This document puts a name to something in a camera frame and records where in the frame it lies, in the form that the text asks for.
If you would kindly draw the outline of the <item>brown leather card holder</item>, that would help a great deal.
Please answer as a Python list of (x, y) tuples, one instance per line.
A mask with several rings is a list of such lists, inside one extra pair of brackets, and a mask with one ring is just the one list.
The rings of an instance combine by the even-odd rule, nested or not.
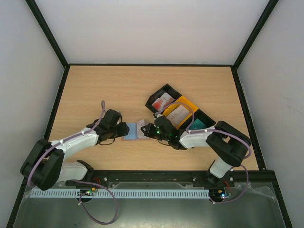
[(123, 137), (123, 140), (148, 140), (149, 137), (145, 136), (144, 133), (141, 131), (141, 128), (148, 123), (142, 119), (135, 123), (127, 123), (129, 127), (129, 133), (127, 136)]

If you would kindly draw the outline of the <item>black bin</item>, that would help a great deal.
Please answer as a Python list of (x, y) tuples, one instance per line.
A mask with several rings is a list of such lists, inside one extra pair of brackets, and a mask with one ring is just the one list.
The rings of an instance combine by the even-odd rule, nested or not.
[(181, 94), (177, 90), (166, 84), (148, 98), (145, 106), (153, 113), (163, 113), (167, 105), (180, 97)]
[(206, 115), (200, 109), (198, 109), (194, 113), (194, 120), (196, 120), (196, 119), (200, 119), (206, 125), (207, 128), (212, 127), (216, 124), (216, 122), (212, 118), (210, 118), (208, 115)]

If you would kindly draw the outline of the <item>yellow bin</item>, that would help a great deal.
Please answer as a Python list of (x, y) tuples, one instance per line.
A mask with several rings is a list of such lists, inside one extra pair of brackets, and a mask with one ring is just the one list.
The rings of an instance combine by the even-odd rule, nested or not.
[(199, 108), (185, 96), (181, 96), (176, 101), (184, 103), (189, 107), (181, 104), (172, 104), (162, 112), (162, 115), (166, 116), (179, 129), (188, 119), (192, 120), (192, 112), (196, 112)]

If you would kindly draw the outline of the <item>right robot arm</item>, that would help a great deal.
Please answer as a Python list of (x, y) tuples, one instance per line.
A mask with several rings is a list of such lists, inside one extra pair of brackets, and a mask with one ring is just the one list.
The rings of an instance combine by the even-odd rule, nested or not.
[(160, 114), (154, 123), (141, 127), (141, 131), (146, 137), (166, 141), (168, 146), (176, 150), (210, 147), (218, 155), (206, 174), (212, 186), (218, 186), (228, 171), (240, 167), (242, 161), (252, 154), (250, 138), (224, 121), (204, 129), (176, 129)]

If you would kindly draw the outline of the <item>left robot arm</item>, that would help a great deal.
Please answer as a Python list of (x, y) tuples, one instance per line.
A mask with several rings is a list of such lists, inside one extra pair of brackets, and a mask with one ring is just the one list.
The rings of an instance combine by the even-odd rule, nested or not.
[(48, 190), (61, 181), (84, 181), (89, 166), (83, 161), (65, 160), (86, 148), (100, 145), (109, 139), (127, 136), (129, 127), (122, 115), (113, 109), (102, 111), (99, 119), (81, 131), (55, 141), (38, 140), (21, 166), (20, 173), (31, 188)]

